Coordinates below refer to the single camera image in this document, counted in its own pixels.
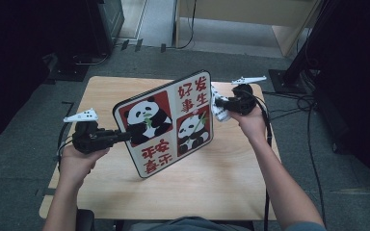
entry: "panda sign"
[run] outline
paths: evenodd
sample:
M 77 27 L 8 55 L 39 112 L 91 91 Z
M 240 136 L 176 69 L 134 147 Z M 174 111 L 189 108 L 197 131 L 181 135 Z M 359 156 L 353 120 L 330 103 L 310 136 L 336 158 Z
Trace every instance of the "panda sign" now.
M 207 71 L 119 102 L 113 109 L 139 175 L 147 178 L 213 139 Z

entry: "white plastic part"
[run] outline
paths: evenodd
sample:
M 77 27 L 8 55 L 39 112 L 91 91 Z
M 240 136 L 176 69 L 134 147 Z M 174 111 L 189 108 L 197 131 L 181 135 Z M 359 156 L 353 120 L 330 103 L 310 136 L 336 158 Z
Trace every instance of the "white plastic part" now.
M 245 78 L 242 76 L 240 79 L 232 81 L 232 85 L 251 84 L 251 83 L 263 81 L 266 79 L 267 78 L 264 75 L 263 77 L 248 77 L 248 78 Z
M 63 122 L 84 122 L 84 121 L 96 121 L 96 120 L 98 120 L 98 116 L 95 113 L 95 110 L 89 109 L 89 110 L 84 111 L 83 113 L 65 117 L 63 119 Z

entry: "person's left arm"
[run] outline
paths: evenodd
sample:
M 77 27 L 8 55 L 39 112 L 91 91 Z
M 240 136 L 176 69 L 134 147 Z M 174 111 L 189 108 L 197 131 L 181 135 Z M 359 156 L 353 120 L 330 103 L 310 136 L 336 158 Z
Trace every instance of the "person's left arm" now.
M 104 156 L 109 149 L 85 155 L 73 146 L 65 147 L 60 166 L 58 187 L 47 214 L 43 227 L 47 230 L 76 229 L 77 194 L 83 185 L 84 178 L 94 168 L 95 162 Z

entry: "panda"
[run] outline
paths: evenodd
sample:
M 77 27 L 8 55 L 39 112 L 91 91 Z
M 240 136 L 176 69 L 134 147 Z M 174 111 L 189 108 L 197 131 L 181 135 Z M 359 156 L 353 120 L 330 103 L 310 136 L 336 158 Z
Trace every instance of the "panda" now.
M 172 125 L 172 119 L 158 106 L 153 96 L 125 111 L 124 116 L 127 118 L 126 131 L 131 133 L 131 143 L 137 145 L 164 134 Z
M 195 149 L 209 138 L 209 133 L 205 128 L 203 114 L 191 115 L 184 119 L 178 132 L 178 153 L 180 155 L 191 149 Z

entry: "black base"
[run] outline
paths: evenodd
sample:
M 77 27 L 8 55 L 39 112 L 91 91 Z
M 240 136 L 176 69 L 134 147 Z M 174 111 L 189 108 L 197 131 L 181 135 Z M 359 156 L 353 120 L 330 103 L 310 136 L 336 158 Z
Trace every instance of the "black base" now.
M 294 84 L 283 83 L 283 76 L 285 72 L 285 70 L 269 69 L 270 79 L 272 80 L 275 91 L 277 93 L 306 93 L 300 79 L 297 79 L 296 83 Z
M 59 62 L 53 67 L 50 72 L 47 81 L 74 81 L 74 82 L 83 82 L 86 77 L 86 73 L 89 70 L 88 65 L 74 64 L 68 66 L 67 68 L 60 68 Z

